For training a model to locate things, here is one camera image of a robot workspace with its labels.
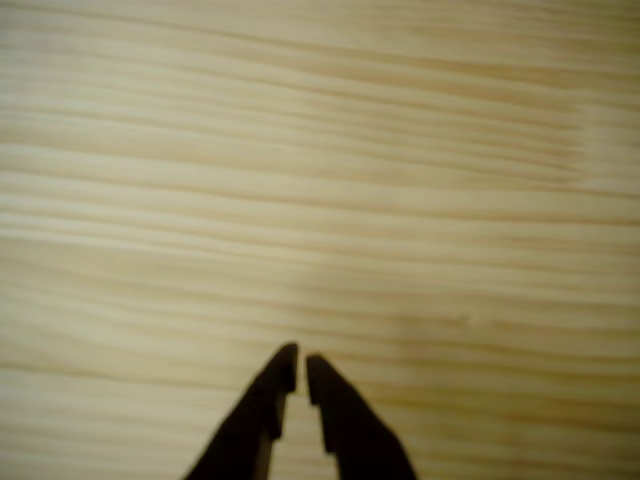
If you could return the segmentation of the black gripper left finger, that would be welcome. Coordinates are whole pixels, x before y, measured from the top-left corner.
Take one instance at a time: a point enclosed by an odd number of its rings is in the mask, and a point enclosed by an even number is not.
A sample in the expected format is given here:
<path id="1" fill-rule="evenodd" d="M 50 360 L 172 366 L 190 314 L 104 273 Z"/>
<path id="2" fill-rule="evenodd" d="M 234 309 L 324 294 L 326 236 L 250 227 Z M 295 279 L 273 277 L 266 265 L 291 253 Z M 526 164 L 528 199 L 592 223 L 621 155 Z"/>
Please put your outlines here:
<path id="1" fill-rule="evenodd" d="M 280 347 L 219 425 L 187 480 L 266 479 L 282 435 L 287 396 L 296 389 L 298 345 Z"/>

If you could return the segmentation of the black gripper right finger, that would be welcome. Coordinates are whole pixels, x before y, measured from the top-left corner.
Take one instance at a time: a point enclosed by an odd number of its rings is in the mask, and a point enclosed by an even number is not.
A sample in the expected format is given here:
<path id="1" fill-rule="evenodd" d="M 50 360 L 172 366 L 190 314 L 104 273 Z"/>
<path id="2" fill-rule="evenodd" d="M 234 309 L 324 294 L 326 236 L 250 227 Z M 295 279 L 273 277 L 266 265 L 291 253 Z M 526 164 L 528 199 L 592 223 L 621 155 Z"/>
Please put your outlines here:
<path id="1" fill-rule="evenodd" d="M 322 355 L 306 358 L 310 402 L 320 412 L 325 451 L 341 479 L 415 479 L 395 433 Z"/>

